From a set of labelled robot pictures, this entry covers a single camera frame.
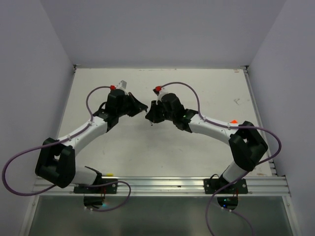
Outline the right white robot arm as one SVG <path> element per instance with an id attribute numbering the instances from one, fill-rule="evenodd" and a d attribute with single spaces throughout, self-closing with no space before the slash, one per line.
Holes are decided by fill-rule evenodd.
<path id="1" fill-rule="evenodd" d="M 268 146 L 251 122 L 242 124 L 219 123 L 214 125 L 201 118 L 198 111 L 187 109 L 173 93 L 163 95 L 152 101 L 145 118 L 152 123 L 172 122 L 178 129 L 189 133 L 206 135 L 230 147 L 233 161 L 212 187 L 225 193 L 237 187 L 239 176 L 254 170 L 268 150 Z"/>

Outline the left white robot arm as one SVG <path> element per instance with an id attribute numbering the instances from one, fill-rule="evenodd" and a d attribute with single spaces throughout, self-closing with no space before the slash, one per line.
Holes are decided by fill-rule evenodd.
<path id="1" fill-rule="evenodd" d="M 130 92 L 114 89 L 91 119 L 67 136 L 58 140 L 48 138 L 43 143 L 35 174 L 50 183 L 65 188 L 70 184 L 84 185 L 91 193 L 102 187 L 102 174 L 91 167 L 76 165 L 76 156 L 99 136 L 108 133 L 122 116 L 133 117 L 148 106 Z"/>

